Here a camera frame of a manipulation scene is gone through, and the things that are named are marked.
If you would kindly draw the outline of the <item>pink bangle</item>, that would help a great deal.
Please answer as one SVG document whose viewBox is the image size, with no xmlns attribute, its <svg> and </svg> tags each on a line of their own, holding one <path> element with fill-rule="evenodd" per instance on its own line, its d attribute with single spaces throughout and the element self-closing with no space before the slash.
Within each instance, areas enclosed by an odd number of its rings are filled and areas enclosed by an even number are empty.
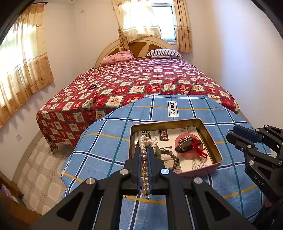
<svg viewBox="0 0 283 230">
<path fill-rule="evenodd" d="M 186 158 L 202 157 L 207 158 L 206 147 L 202 141 L 194 134 L 180 134 L 175 140 L 175 151 Z"/>
</svg>

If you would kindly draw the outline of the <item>red string pendant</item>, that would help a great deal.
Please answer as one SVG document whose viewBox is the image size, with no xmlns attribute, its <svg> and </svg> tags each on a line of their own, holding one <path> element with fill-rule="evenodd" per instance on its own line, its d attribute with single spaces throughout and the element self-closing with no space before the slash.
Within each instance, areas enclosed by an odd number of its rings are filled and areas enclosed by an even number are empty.
<svg viewBox="0 0 283 230">
<path fill-rule="evenodd" d="M 208 157 L 208 154 L 204 152 L 204 150 L 206 150 L 206 147 L 203 147 L 203 144 L 200 140 L 192 139 L 191 146 L 200 157 L 203 157 L 205 159 Z"/>
</svg>

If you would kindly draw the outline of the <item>green jade bangle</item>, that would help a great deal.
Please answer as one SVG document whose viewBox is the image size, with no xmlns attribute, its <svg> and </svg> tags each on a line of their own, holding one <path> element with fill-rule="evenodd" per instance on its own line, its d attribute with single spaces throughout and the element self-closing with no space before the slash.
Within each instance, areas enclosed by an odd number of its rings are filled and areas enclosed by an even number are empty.
<svg viewBox="0 0 283 230">
<path fill-rule="evenodd" d="M 160 159 L 160 160 L 162 159 L 162 154 L 161 154 L 161 151 L 160 151 L 160 149 L 159 149 L 157 144 L 155 145 L 154 156 L 157 159 Z"/>
</svg>

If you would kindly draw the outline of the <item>printed paper sheet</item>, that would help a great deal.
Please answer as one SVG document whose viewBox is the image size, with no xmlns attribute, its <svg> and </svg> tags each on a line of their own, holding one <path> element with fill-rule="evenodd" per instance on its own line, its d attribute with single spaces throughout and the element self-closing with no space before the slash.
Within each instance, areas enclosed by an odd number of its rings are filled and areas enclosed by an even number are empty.
<svg viewBox="0 0 283 230">
<path fill-rule="evenodd" d="M 163 160 L 168 169 L 185 173 L 212 165 L 211 157 L 195 127 L 137 131 L 133 142 L 138 145 L 141 136 L 156 144 L 155 157 Z"/>
</svg>

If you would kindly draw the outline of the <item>pink metal tin box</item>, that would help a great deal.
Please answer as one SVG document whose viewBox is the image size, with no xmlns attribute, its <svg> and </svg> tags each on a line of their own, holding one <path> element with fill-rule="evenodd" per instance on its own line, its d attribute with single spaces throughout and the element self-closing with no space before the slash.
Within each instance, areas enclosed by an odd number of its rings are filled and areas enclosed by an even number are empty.
<svg viewBox="0 0 283 230">
<path fill-rule="evenodd" d="M 189 178 L 211 174 L 218 168 L 218 166 L 220 166 L 223 158 L 211 134 L 209 133 L 208 129 L 205 127 L 204 123 L 199 118 L 133 125 L 131 127 L 131 132 L 130 132 L 129 158 L 134 157 L 135 150 L 138 147 L 138 145 L 135 145 L 133 142 L 134 132 L 174 129 L 174 128 L 183 128 L 183 127 L 191 127 L 191 126 L 197 129 L 201 139 L 203 140 L 206 149 L 209 153 L 209 156 L 211 157 L 212 165 L 204 167 L 202 169 L 197 169 L 194 171 L 177 173 L 177 174 Z M 155 150 L 156 144 L 154 142 L 151 142 L 150 139 L 146 139 L 146 136 L 141 136 L 141 137 L 143 137 L 144 140 L 144 145 L 142 147 L 143 150 L 146 147 L 154 147 Z"/>
</svg>

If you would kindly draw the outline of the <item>blue plaid tablecloth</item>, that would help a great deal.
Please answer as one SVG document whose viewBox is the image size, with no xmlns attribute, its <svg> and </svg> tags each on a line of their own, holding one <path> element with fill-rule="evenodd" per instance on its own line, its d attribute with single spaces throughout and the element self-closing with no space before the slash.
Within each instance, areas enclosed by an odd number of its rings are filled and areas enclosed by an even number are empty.
<svg viewBox="0 0 283 230">
<path fill-rule="evenodd" d="M 89 126 L 64 163 L 61 178 L 70 194 L 82 181 L 98 180 L 121 170 L 129 159 L 133 125 L 199 118 L 222 155 L 222 162 L 202 179 L 248 221 L 255 222 L 264 205 L 263 193 L 245 174 L 244 155 L 226 140 L 229 129 L 249 124 L 228 108 L 203 95 L 149 96 L 127 104 Z"/>
</svg>

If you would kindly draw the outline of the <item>wooden furniture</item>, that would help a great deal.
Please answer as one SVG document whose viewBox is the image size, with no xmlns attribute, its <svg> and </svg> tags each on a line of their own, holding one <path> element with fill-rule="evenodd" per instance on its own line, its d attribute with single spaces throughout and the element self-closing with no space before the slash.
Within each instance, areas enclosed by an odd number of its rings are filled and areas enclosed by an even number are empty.
<svg viewBox="0 0 283 230">
<path fill-rule="evenodd" d="M 29 229 L 41 215 L 23 202 L 17 184 L 1 173 L 1 229 Z"/>
</svg>

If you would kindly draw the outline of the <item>red patterned bedspread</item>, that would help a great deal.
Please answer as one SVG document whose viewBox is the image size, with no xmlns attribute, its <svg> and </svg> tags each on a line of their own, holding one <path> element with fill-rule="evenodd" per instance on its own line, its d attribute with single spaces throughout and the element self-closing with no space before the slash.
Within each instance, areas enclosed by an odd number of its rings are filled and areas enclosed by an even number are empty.
<svg viewBox="0 0 283 230">
<path fill-rule="evenodd" d="M 92 90 L 87 88 L 96 84 Z M 235 98 L 194 65 L 181 59 L 135 58 L 82 73 L 36 114 L 52 152 L 58 144 L 75 147 L 80 135 L 115 109 L 151 95 L 205 95 L 233 112 Z"/>
</svg>

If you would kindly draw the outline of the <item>plaid pillow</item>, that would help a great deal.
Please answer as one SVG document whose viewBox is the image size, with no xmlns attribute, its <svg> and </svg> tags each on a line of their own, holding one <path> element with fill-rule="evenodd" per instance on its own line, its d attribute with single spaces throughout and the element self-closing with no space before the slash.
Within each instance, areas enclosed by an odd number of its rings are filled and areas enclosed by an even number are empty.
<svg viewBox="0 0 283 230">
<path fill-rule="evenodd" d="M 182 55 L 173 49 L 154 49 L 148 51 L 148 57 L 152 58 L 175 58 L 175 59 L 182 59 Z"/>
</svg>

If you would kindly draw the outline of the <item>black object on bed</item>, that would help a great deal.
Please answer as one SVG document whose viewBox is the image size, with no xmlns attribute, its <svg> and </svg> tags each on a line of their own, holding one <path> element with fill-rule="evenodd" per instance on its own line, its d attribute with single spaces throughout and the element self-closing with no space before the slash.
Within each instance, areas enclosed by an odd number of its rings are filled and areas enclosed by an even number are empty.
<svg viewBox="0 0 283 230">
<path fill-rule="evenodd" d="M 93 84 L 93 85 L 90 85 L 87 89 L 88 90 L 92 90 L 92 89 L 95 89 L 97 87 L 97 85 L 96 84 Z"/>
</svg>

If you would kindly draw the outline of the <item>right narrow curtain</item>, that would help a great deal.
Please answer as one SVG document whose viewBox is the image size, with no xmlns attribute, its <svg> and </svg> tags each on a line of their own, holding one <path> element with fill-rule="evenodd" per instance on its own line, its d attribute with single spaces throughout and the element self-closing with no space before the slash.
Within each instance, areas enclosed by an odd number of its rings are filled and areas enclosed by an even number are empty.
<svg viewBox="0 0 283 230">
<path fill-rule="evenodd" d="M 173 1 L 176 17 L 176 42 L 181 53 L 192 53 L 192 40 L 189 14 L 186 1 Z"/>
</svg>

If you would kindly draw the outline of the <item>pink floral pillow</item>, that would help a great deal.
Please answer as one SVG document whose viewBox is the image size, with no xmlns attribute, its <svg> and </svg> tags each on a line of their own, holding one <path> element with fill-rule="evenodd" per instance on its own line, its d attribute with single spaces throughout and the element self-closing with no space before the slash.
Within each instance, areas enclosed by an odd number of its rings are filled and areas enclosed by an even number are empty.
<svg viewBox="0 0 283 230">
<path fill-rule="evenodd" d="M 113 55 L 109 55 L 104 57 L 101 61 L 101 65 L 112 64 L 116 62 L 122 61 L 132 61 L 134 59 L 134 55 L 130 50 L 117 52 Z"/>
</svg>

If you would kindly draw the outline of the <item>beige wooden headboard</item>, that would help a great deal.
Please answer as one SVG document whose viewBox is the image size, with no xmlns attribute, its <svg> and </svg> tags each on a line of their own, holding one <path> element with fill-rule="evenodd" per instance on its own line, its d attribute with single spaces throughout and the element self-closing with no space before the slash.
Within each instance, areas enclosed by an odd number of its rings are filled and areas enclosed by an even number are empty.
<svg viewBox="0 0 283 230">
<path fill-rule="evenodd" d="M 142 58 L 146 57 L 148 51 L 154 49 L 173 49 L 176 50 L 169 42 L 165 41 L 164 39 L 148 36 L 141 39 L 134 40 L 129 43 L 129 49 L 133 53 L 135 58 Z M 114 55 L 117 52 L 122 51 L 120 40 L 116 40 L 108 45 L 103 52 L 99 55 L 95 68 L 101 65 L 102 59 L 109 55 Z"/>
</svg>

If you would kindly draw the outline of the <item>window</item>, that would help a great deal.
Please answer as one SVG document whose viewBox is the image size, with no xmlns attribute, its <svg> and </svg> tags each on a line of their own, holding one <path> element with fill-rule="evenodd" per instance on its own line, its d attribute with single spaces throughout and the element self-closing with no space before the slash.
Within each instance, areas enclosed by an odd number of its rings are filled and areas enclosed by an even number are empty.
<svg viewBox="0 0 283 230">
<path fill-rule="evenodd" d="M 176 17 L 173 1 L 153 1 L 152 11 L 158 22 L 161 38 L 165 41 L 176 44 Z"/>
</svg>

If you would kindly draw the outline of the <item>left window curtain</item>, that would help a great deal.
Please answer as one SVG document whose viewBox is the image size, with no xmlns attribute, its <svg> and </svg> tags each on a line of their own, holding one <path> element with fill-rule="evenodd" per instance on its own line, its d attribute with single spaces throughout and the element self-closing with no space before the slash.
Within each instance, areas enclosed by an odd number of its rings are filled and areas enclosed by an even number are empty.
<svg viewBox="0 0 283 230">
<path fill-rule="evenodd" d="M 32 95 L 54 81 L 45 44 L 44 6 L 29 6 L 1 44 L 2 126 Z"/>
</svg>

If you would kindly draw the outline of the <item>window curtain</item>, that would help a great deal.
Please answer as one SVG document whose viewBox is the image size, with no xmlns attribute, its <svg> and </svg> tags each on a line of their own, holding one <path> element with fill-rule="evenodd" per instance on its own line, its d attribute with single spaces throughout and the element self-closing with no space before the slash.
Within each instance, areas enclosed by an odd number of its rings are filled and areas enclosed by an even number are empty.
<svg viewBox="0 0 283 230">
<path fill-rule="evenodd" d="M 29 6 L 1 44 L 2 126 L 32 95 L 54 81 L 45 44 L 44 6 Z"/>
<path fill-rule="evenodd" d="M 129 50 L 129 43 L 134 40 L 162 36 L 150 1 L 112 1 L 112 5 L 123 50 Z"/>
</svg>

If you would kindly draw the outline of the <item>middle window curtain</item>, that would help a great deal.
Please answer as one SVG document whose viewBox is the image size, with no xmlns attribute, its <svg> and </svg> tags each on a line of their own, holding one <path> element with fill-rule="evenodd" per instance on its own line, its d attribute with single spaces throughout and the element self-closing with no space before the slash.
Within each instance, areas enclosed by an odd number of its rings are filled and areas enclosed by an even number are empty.
<svg viewBox="0 0 283 230">
<path fill-rule="evenodd" d="M 129 43 L 134 40 L 162 36 L 150 1 L 112 1 L 112 5 L 123 50 L 129 50 Z"/>
</svg>

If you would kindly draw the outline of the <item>wall socket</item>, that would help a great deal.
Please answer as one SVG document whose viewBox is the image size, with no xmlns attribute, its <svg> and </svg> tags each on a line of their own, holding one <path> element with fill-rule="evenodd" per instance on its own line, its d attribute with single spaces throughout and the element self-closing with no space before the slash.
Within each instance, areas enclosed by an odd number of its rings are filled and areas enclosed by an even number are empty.
<svg viewBox="0 0 283 230">
<path fill-rule="evenodd" d="M 18 141 L 20 141 L 20 140 L 22 139 L 22 136 L 21 136 L 20 134 L 18 134 L 18 135 L 16 136 L 16 139 L 17 139 Z"/>
</svg>

